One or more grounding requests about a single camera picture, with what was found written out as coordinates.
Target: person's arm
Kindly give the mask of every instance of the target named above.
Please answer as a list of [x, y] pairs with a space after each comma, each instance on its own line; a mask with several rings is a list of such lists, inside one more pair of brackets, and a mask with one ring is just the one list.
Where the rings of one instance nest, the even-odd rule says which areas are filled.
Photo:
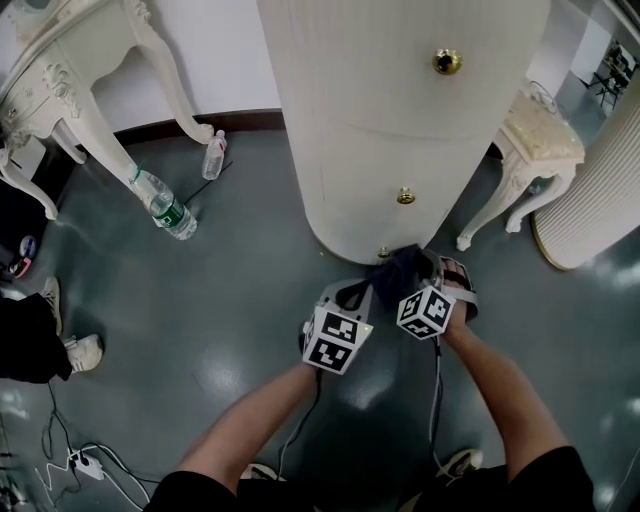
[[[463, 273], [452, 262], [447, 268]], [[447, 282], [449, 286], [459, 286]], [[516, 364], [485, 345], [465, 324], [466, 303], [456, 302], [444, 338], [471, 373], [504, 443], [509, 481], [567, 439]]]
[[301, 363], [241, 398], [189, 449], [178, 471], [213, 478], [236, 494], [242, 472], [309, 394], [316, 369]]

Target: fluted column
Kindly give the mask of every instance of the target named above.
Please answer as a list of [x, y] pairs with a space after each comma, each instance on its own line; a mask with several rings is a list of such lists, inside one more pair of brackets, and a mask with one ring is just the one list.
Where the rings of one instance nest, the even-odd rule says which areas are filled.
[[569, 191], [534, 216], [534, 235], [556, 267], [575, 268], [640, 225], [640, 77], [605, 124]]

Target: left arm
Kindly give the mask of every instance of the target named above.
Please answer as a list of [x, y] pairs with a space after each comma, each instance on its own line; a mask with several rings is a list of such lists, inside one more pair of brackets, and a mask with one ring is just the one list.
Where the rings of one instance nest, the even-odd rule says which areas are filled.
[[242, 472], [314, 388], [316, 369], [300, 363], [241, 398], [189, 449], [178, 471], [213, 478], [236, 494]]

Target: power strip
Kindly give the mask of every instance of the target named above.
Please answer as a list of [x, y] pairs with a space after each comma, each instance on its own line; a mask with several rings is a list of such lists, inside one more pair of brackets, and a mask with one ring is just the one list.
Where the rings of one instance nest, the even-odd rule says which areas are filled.
[[95, 478], [96, 480], [104, 480], [104, 471], [102, 464], [95, 457], [86, 455], [85, 453], [75, 452], [69, 457], [69, 461], [75, 464], [75, 467], [81, 473]]

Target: white cube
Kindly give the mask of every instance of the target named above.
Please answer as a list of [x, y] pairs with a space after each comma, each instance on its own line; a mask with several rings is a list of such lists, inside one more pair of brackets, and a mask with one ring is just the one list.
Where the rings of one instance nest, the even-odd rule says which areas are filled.
[[302, 360], [342, 375], [373, 331], [371, 325], [317, 306], [305, 325]]
[[449, 323], [456, 299], [433, 286], [400, 301], [396, 324], [419, 340], [442, 334]]

